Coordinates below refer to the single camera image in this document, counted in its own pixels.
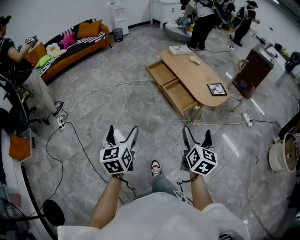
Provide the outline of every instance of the open drawer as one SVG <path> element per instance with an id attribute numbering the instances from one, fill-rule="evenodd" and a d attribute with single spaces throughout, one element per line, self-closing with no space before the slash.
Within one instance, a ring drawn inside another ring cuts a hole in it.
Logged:
<path id="1" fill-rule="evenodd" d="M 153 80 L 160 89 L 162 85 L 170 83 L 176 79 L 174 73 L 163 63 L 162 60 L 149 66 L 145 65 L 145 68 L 153 77 Z"/>
<path id="2" fill-rule="evenodd" d="M 178 79 L 163 85 L 162 90 L 180 116 L 184 116 L 184 113 L 198 105 Z"/>

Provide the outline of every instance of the wooden coffee table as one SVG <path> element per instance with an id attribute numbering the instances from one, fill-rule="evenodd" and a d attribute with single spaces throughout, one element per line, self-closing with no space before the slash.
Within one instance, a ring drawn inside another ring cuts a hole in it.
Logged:
<path id="1" fill-rule="evenodd" d="M 191 56 L 201 64 L 191 62 Z M 160 61 L 145 67 L 180 116 L 199 106 L 192 119 L 194 122 L 199 119 L 204 107 L 216 107 L 228 99 L 226 85 L 196 54 L 173 56 L 165 49 L 160 58 Z M 212 96 L 207 86 L 209 83 L 222 83 L 227 96 Z"/>

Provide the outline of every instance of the pink star pillow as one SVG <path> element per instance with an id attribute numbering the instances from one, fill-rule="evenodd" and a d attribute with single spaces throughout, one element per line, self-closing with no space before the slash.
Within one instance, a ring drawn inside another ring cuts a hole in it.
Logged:
<path id="1" fill-rule="evenodd" d="M 75 43 L 73 39 L 74 34 L 74 32 L 72 32 L 71 34 L 64 33 L 64 39 L 61 40 L 59 44 L 64 45 L 64 49 L 67 49 L 69 45 Z"/>

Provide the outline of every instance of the white bucket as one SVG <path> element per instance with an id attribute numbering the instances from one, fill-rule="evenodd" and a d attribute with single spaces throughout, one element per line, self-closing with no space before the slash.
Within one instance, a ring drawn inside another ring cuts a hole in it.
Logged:
<path id="1" fill-rule="evenodd" d="M 290 141 L 292 141 L 293 139 L 294 139 L 293 135 L 291 135 L 290 133 L 287 133 L 282 142 L 278 142 L 270 148 L 269 164 L 273 171 L 284 170 L 287 172 L 293 172 L 295 170 L 296 164 L 297 164 L 297 159 L 295 158 L 295 156 L 293 158 L 287 158 L 286 155 L 289 152 L 286 152 L 286 150 L 285 150 L 285 148 L 288 145 L 289 145 L 289 147 L 291 146 Z"/>

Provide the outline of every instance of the power strip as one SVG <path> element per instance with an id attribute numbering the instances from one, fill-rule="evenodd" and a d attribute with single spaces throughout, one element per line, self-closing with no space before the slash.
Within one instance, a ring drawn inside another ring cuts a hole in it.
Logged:
<path id="1" fill-rule="evenodd" d="M 64 122 L 64 116 L 62 115 L 62 116 L 59 116 L 58 118 L 57 118 L 57 122 L 58 122 L 58 125 L 61 127 L 61 130 L 64 130 L 65 129 L 65 127 L 66 127 L 66 125 L 65 125 L 65 122 Z"/>
<path id="2" fill-rule="evenodd" d="M 250 116 L 246 112 L 243 114 L 243 118 L 245 122 L 247 122 L 249 128 L 253 126 L 253 123 L 250 122 Z"/>

